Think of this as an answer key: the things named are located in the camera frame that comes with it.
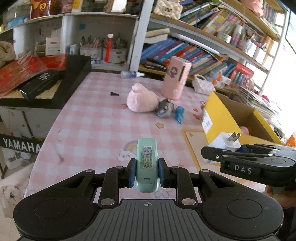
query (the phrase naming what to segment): pink pencil holder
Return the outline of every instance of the pink pencil holder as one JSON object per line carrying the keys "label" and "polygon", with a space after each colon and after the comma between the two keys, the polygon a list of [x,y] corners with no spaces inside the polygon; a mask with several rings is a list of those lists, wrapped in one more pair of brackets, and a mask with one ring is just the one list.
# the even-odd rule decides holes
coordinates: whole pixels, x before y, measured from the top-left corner
{"label": "pink pencil holder", "polygon": [[171,100],[178,100],[182,94],[186,83],[191,62],[188,60],[173,56],[170,60],[170,66],[164,78],[161,94]]}

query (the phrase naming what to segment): barcode label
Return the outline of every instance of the barcode label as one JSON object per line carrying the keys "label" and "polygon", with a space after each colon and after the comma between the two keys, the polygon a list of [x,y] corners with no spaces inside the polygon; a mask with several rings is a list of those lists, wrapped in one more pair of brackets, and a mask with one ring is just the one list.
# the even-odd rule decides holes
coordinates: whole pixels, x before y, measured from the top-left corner
{"label": "barcode label", "polygon": [[207,113],[206,109],[203,110],[203,114],[201,117],[202,127],[207,134],[209,130],[211,129],[213,122],[211,121],[211,118],[209,114]]}

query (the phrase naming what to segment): ribbed gray panel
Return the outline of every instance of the ribbed gray panel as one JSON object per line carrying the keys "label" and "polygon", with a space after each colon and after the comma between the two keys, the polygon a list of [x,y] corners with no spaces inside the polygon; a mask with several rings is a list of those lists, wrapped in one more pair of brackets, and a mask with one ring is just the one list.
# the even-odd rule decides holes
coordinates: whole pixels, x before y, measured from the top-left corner
{"label": "ribbed gray panel", "polygon": [[[63,241],[232,241],[210,230],[199,215],[173,200],[123,200],[99,212],[80,234]],[[19,241],[32,241],[22,238]],[[261,241],[278,241],[274,236]]]}

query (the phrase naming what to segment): red plastic bag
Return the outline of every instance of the red plastic bag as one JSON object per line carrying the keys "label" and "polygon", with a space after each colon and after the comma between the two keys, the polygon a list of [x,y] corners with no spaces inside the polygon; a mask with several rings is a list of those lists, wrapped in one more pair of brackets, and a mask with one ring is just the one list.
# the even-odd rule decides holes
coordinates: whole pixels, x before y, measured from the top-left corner
{"label": "red plastic bag", "polygon": [[45,56],[40,58],[40,60],[46,65],[48,69],[54,70],[65,70],[67,62],[67,54],[59,54],[52,56]]}
{"label": "red plastic bag", "polygon": [[37,56],[25,54],[0,69],[0,97],[12,91],[28,79],[47,70],[46,65]]}

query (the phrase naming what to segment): white charger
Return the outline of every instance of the white charger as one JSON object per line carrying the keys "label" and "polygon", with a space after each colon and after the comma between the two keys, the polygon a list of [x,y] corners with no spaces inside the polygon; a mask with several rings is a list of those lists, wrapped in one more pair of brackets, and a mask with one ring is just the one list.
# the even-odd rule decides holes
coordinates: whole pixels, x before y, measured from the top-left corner
{"label": "white charger", "polygon": [[[235,152],[241,147],[239,139],[240,133],[227,133],[221,132],[208,147],[215,147]],[[212,160],[204,159],[206,163],[210,163]]]}

